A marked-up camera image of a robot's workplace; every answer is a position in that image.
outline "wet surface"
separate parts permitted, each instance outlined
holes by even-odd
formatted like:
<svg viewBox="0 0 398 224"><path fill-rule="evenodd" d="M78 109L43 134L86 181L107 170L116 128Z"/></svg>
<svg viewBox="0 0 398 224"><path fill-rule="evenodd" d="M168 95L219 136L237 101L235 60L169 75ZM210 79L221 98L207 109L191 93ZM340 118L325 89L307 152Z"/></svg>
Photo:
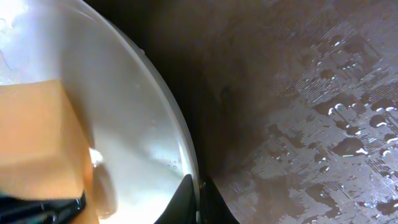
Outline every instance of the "wet surface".
<svg viewBox="0 0 398 224"><path fill-rule="evenodd" d="M107 1L241 223L398 220L398 4Z"/></svg>

